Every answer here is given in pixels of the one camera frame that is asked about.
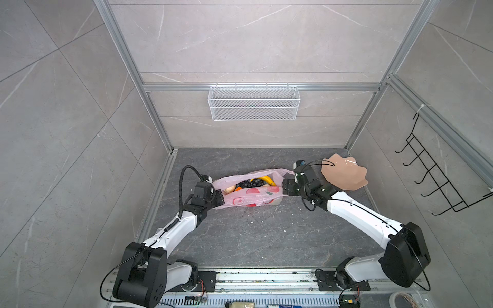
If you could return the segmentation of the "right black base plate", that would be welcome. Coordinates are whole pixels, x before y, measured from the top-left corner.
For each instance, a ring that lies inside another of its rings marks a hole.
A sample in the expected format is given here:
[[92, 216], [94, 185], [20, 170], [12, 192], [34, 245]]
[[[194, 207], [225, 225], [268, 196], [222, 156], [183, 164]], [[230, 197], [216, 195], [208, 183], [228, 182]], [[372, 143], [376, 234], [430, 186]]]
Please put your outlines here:
[[314, 271], [318, 288], [320, 291], [370, 291], [371, 287], [367, 281], [353, 281], [343, 271], [322, 270], [320, 268]]

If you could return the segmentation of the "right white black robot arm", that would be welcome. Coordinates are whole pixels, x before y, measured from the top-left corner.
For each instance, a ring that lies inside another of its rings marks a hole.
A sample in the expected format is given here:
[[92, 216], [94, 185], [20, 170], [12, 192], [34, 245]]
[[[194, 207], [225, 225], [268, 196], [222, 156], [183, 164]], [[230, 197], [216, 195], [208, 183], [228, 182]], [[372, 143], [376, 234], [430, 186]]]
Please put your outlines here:
[[367, 257], [348, 257], [336, 268], [334, 281], [341, 290], [371, 280], [389, 280], [400, 287], [416, 283], [431, 257], [421, 228], [402, 224], [362, 205], [340, 184], [323, 184], [314, 171], [316, 164], [298, 160], [294, 177], [282, 182], [285, 195], [299, 196], [306, 209], [317, 207], [343, 218], [373, 239], [384, 251]]

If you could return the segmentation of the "dark fake grapes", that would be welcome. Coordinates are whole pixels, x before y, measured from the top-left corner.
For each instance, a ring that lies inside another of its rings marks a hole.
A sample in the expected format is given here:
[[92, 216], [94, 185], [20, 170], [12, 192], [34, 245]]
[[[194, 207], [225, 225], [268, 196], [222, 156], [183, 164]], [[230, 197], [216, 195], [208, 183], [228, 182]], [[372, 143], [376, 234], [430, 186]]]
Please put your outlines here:
[[236, 188], [236, 190], [239, 188], [248, 189], [248, 188], [262, 187], [266, 184], [267, 183], [263, 179], [254, 178], [254, 179], [245, 180], [245, 181], [242, 181], [242, 182], [236, 184], [235, 188]]

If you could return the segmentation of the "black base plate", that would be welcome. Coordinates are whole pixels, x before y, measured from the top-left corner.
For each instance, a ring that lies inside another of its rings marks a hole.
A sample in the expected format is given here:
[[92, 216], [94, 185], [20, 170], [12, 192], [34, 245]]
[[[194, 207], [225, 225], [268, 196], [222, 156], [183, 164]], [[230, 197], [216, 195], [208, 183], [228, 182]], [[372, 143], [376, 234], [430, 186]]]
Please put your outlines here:
[[314, 271], [318, 288], [320, 291], [370, 291], [371, 287], [367, 281], [353, 281], [343, 271], [322, 270], [320, 268]]
[[216, 287], [218, 272], [199, 271], [191, 274], [191, 278], [183, 285], [179, 285], [169, 292], [213, 292]]

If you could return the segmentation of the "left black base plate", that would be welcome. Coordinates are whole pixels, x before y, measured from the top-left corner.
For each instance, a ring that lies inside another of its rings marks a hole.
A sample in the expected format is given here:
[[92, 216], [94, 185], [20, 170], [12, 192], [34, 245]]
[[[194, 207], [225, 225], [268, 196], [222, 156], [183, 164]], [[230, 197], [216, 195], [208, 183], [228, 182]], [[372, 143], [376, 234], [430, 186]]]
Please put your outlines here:
[[199, 271], [191, 274], [191, 278], [183, 285], [179, 285], [169, 292], [213, 292], [216, 287], [218, 272]]

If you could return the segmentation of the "beige fake fruit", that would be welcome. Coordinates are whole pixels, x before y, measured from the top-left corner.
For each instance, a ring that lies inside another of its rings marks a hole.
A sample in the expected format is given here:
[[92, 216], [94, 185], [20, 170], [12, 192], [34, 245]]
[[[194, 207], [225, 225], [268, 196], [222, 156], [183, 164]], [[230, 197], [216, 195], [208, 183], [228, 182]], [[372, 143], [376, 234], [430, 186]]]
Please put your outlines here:
[[228, 187], [228, 188], [225, 190], [225, 192], [226, 192], [227, 194], [229, 194], [229, 193], [234, 192], [235, 190], [236, 190], [236, 186], [231, 186], [231, 187]]

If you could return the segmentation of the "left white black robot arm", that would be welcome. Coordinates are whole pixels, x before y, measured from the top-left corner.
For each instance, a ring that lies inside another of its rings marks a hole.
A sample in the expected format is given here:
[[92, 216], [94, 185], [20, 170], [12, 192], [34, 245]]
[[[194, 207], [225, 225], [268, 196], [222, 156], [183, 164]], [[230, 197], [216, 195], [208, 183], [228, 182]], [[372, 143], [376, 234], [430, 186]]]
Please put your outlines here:
[[165, 292], [175, 287], [196, 288], [199, 280], [196, 263], [168, 258], [178, 244], [207, 217], [211, 209], [224, 205], [222, 192], [209, 182], [197, 182], [183, 211], [154, 236], [142, 243], [129, 244], [118, 266], [112, 296], [121, 302], [155, 307]]

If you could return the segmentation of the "pink scalloped bowl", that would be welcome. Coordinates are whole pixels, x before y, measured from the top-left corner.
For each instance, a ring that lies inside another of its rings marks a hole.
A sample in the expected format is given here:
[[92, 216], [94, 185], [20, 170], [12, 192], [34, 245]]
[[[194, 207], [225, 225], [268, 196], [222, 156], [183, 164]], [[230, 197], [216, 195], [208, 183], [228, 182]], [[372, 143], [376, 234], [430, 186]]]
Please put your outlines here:
[[368, 184], [367, 169], [358, 165], [354, 157], [332, 155], [322, 160], [321, 172], [332, 185], [343, 191], [357, 191]]

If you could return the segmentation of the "pink plastic bag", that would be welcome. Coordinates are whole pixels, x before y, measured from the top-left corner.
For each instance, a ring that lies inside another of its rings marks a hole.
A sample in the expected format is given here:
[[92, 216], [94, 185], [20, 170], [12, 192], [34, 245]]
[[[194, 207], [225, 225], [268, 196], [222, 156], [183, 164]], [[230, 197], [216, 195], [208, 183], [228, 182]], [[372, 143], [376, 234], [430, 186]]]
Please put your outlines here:
[[[213, 182], [216, 190], [220, 189], [225, 199], [225, 204], [217, 209], [226, 209], [229, 207], [260, 207], [265, 205], [279, 205], [286, 196], [282, 193], [282, 182], [285, 176], [294, 176], [294, 172], [287, 169], [265, 169], [254, 171], [243, 175], [233, 175], [223, 177]], [[248, 189], [235, 190], [227, 194], [225, 190], [228, 187], [250, 180], [253, 178], [269, 176], [276, 186], [262, 186]]]

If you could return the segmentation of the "yellow fake banana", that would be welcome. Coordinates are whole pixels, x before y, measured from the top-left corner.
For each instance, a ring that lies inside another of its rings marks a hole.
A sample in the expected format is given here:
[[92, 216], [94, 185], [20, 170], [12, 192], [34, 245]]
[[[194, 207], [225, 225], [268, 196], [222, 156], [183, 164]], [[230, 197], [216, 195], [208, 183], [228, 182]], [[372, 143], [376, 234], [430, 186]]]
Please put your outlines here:
[[252, 187], [276, 186], [276, 183], [269, 176], [253, 178], [250, 180], [250, 184]]

